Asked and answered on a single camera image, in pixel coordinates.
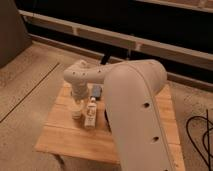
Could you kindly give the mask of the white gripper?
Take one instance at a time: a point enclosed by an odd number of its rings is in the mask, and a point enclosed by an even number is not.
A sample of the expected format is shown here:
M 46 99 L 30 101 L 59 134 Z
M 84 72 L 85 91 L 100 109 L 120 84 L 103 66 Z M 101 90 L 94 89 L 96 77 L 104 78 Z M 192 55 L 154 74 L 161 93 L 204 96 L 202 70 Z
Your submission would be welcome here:
M 86 83 L 76 83 L 72 84 L 72 97 L 76 101 L 83 100 L 88 97 L 88 86 Z

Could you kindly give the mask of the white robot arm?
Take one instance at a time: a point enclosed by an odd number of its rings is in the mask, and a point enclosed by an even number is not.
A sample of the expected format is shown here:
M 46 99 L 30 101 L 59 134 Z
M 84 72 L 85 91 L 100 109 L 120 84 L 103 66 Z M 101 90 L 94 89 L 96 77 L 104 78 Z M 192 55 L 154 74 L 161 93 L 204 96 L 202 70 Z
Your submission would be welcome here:
M 89 83 L 103 86 L 104 103 L 122 171 L 176 171 L 156 95 L 167 72 L 156 60 L 90 67 L 79 60 L 64 71 L 72 96 L 83 100 Z

